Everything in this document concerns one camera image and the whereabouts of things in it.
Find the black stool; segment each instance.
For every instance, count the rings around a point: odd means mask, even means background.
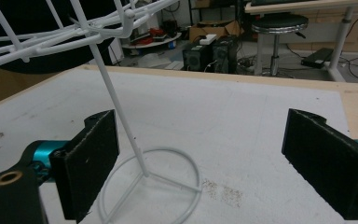
[[[277,76],[278,74],[278,46],[279,36],[284,34],[296,33],[305,38],[299,31],[304,30],[308,26],[308,18],[294,14],[272,14],[254,21],[252,30],[262,35],[274,36],[274,51],[271,56],[271,67],[269,74]]]

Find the power strip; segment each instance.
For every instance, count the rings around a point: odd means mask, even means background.
[[[205,39],[200,40],[201,45],[210,45],[216,39],[217,35],[206,35]]]

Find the stool seat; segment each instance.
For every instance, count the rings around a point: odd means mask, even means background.
[[[308,18],[294,14],[267,15],[254,21],[252,30],[264,35],[296,33],[307,28]]]

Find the wire stand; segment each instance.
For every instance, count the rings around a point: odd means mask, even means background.
[[[177,0],[160,0],[154,3],[151,3],[145,7],[135,7],[136,0],[130,0],[130,3],[126,6],[122,6],[119,0],[114,0],[117,11],[92,20],[87,20],[86,15],[79,3],[78,0],[71,0],[72,8],[75,11],[78,21],[71,18],[71,21],[74,25],[62,26],[62,22],[60,21],[60,17],[57,16],[57,12],[52,5],[51,1],[47,0],[48,7],[51,11],[54,20],[57,22],[57,25],[60,27],[59,30],[49,31],[38,34],[28,34],[28,35],[16,35],[13,29],[10,27],[9,22],[6,20],[2,11],[0,10],[0,24],[5,30],[7,36],[0,37],[0,41],[11,41],[12,45],[4,46],[0,48],[0,54],[4,54],[0,56],[0,65],[4,63],[9,63],[15,61],[17,59],[22,59],[25,63],[29,62],[32,57],[39,57],[49,54],[54,54],[57,52],[66,51],[69,49],[76,49],[83,46],[89,46],[91,49],[92,55],[98,65],[98,68],[103,77],[104,84],[110,94],[110,97],[113,101],[113,104],[116,108],[117,114],[123,124],[126,135],[128,136],[131,147],[134,151],[134,156],[129,159],[124,160],[121,164],[116,165],[114,172],[108,177],[110,180],[113,175],[116,173],[120,167],[126,164],[131,159],[136,158],[139,163],[142,172],[137,175],[137,177],[132,181],[130,187],[123,193],[117,204],[114,206],[113,210],[107,215],[103,205],[102,196],[105,195],[106,185],[103,187],[103,193],[100,194],[100,208],[102,209],[100,213],[103,217],[103,223],[111,222],[112,217],[117,216],[117,213],[127,200],[127,198],[133,193],[135,187],[140,183],[142,179],[154,179],[154,180],[163,180],[164,182],[170,185],[176,185],[180,188],[185,188],[191,192],[194,192],[193,200],[191,201],[190,206],[185,210],[185,212],[177,218],[174,223],[182,223],[185,221],[188,216],[193,212],[197,203],[200,200],[201,194],[201,180],[200,180],[200,171],[197,164],[188,156],[185,152],[166,148],[166,149],[152,149],[148,150],[149,152],[161,152],[168,151],[173,154],[179,155],[181,158],[185,159],[191,164],[191,168],[194,171],[196,176],[196,185],[192,186],[186,183],[183,180],[178,180],[173,177],[156,173],[147,168],[145,164],[145,158],[143,151],[137,146],[135,137],[133,136],[130,125],[125,118],[124,111],[121,107],[120,101],[117,98],[115,89],[112,84],[112,80],[110,79],[106,67],[103,63],[103,58],[101,56],[100,51],[98,50],[97,43],[104,41],[107,38],[111,37],[120,37],[126,38],[131,35],[132,29],[139,27],[142,23],[146,22],[150,16],[162,10],[163,8],[175,3]],[[113,24],[120,24],[121,27],[117,29],[105,29],[104,26],[109,26]],[[63,43],[64,41],[68,41],[73,37],[83,36],[80,40],[74,40],[72,42]]]

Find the computer tower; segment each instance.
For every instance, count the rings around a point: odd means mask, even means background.
[[[212,62],[212,46],[196,42],[182,51],[185,71],[210,72],[207,67]]]
[[[235,35],[220,37],[213,44],[213,71],[235,74],[237,70],[237,48]]]

